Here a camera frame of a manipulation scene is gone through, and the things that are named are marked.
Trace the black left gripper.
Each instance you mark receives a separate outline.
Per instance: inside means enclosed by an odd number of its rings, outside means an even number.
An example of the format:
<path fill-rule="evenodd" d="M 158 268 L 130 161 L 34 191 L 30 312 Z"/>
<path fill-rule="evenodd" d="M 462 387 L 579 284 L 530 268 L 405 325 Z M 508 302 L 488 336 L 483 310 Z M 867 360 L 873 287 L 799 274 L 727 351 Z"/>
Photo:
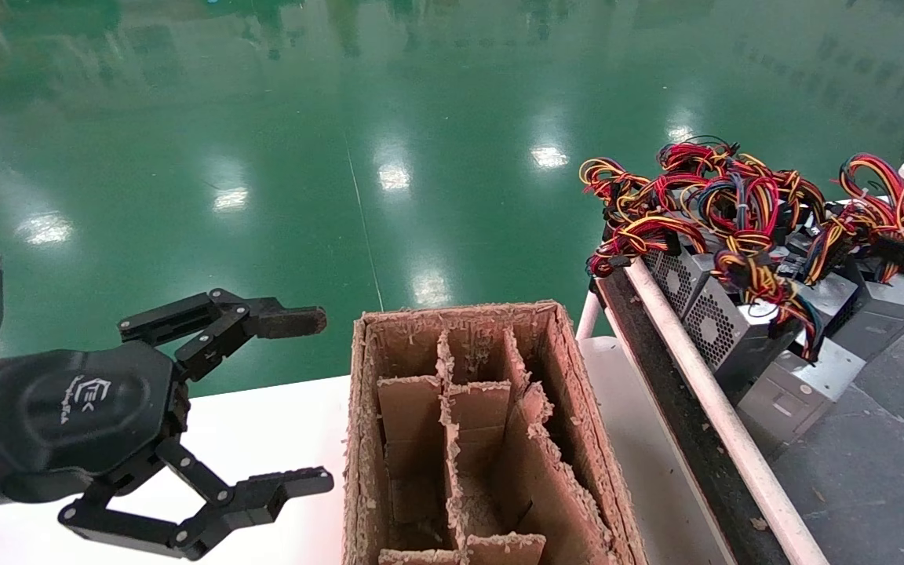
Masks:
<path fill-rule="evenodd" d="M 305 337 L 326 325 L 323 308 L 284 308 L 275 297 L 243 299 L 216 287 L 123 319 L 125 344 L 114 349 L 0 359 L 0 505 L 85 491 L 60 511 L 64 528 L 190 561 L 236 530 L 274 523 L 291 498 L 325 494 L 334 477 L 316 466 L 228 485 L 178 440 L 190 409 L 183 382 L 201 380 L 252 337 Z M 180 339 L 173 360 L 153 348 Z M 193 516 L 174 523 L 108 508 L 163 465 L 203 498 Z"/>

